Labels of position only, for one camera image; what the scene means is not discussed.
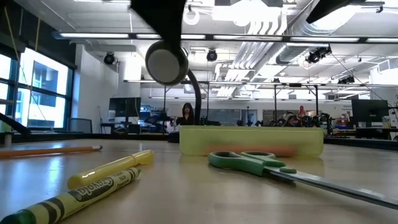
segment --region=scissor blade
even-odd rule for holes
[[[334,184],[323,177],[306,174],[304,172],[297,172],[296,174],[286,174],[280,172],[279,168],[268,166],[265,166],[264,170],[272,175],[283,177],[285,179],[297,181],[303,184],[310,185],[312,187],[317,187],[319,189],[327,190],[347,197],[398,210],[398,199],[385,196],[372,190],[354,187],[346,184]]]

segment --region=green scissors handle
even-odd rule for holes
[[[285,167],[285,163],[275,159],[268,152],[212,152],[208,159],[211,165],[223,169],[233,169],[262,176],[264,166]]]

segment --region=person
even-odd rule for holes
[[[193,108],[190,103],[185,103],[182,107],[182,118],[178,118],[176,124],[179,125],[194,125],[195,117],[193,115]]]

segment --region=ceiling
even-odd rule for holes
[[[139,16],[130,12],[125,4],[102,4],[97,2],[76,2],[74,0],[15,0],[28,11],[40,16],[45,22],[63,32],[154,32]],[[211,0],[204,1],[211,5]],[[290,8],[287,23],[295,24],[293,18],[310,2],[310,0],[296,0],[297,7]],[[398,35],[398,8],[385,8],[384,12],[376,14],[376,8],[368,8],[356,13],[347,23],[333,32],[332,35],[357,36],[396,36]],[[183,22],[183,33],[197,34],[247,34],[250,25],[237,26],[232,21],[214,21],[211,15],[201,13],[196,25]],[[142,57],[155,41],[153,40],[91,40],[92,44],[100,45],[135,45]],[[215,71],[217,63],[205,60],[208,49],[216,49],[218,60],[235,59],[242,42],[209,42],[183,41],[186,49],[203,47],[205,51],[195,51],[190,57],[192,70]],[[331,49],[338,60],[347,68],[355,71],[357,77],[366,81],[369,77],[369,68],[378,62],[385,61],[388,56],[398,56],[398,45],[371,45],[371,44],[332,44]],[[283,79],[295,82],[310,80],[317,82],[343,73],[346,69],[332,56],[328,56],[319,64],[305,68],[308,65],[300,61],[293,63],[283,70]]]

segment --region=chair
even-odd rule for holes
[[[68,132],[93,133],[93,125],[90,119],[68,118]]]

